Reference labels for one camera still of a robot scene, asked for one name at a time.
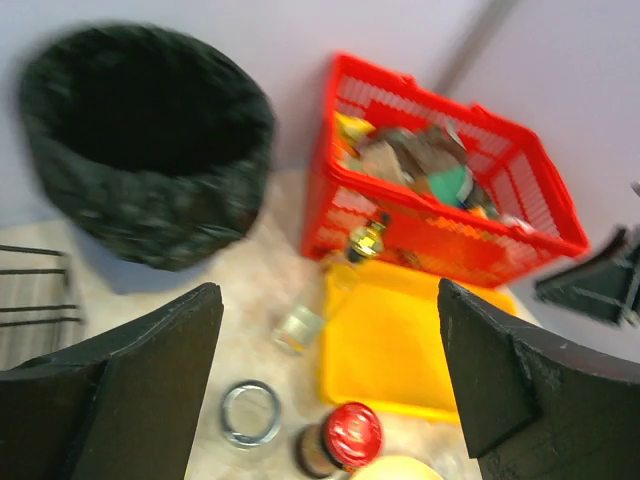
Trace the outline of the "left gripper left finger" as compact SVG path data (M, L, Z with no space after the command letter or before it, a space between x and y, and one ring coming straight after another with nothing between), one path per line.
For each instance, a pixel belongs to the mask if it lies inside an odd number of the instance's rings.
M204 283L2 372L2 478L184 478L222 316Z

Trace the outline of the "gold-capped glass bottle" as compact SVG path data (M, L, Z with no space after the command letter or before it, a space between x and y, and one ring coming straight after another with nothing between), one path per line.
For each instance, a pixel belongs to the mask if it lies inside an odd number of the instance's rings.
M384 251L391 216L382 212L352 230L343 249L329 252L273 330L272 339L285 351L308 348L348 301L360 283L360 267Z

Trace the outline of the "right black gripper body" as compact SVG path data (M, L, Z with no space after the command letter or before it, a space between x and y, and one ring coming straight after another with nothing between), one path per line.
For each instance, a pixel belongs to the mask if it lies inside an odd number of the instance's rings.
M618 227L597 254L534 282L536 300L617 327L639 324L639 229Z

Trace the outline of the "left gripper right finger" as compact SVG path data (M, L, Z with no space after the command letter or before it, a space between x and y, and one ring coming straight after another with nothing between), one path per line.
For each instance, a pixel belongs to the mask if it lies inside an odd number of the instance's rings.
M639 366L439 283L440 334L485 479L636 479Z

